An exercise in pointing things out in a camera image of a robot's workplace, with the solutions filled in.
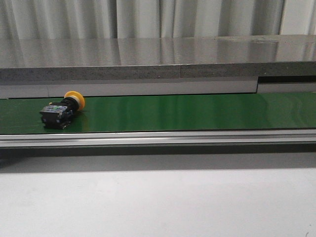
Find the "metal frame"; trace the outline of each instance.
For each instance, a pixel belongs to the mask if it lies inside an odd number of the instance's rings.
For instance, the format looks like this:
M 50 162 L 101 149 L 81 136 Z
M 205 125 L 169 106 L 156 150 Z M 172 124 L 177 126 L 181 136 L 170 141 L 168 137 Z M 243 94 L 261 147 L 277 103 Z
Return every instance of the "metal frame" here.
M 316 129 L 0 135 L 0 147 L 316 142 Z

